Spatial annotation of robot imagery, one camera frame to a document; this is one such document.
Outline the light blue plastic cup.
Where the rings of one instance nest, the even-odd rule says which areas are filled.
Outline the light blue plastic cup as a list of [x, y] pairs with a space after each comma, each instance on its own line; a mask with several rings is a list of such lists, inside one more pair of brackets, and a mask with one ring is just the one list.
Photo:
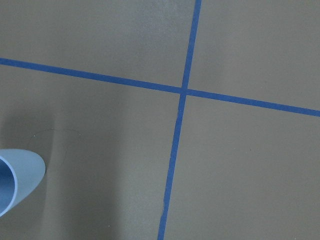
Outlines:
[[0, 215], [18, 205], [40, 184], [46, 173], [43, 158], [25, 149], [0, 150]]

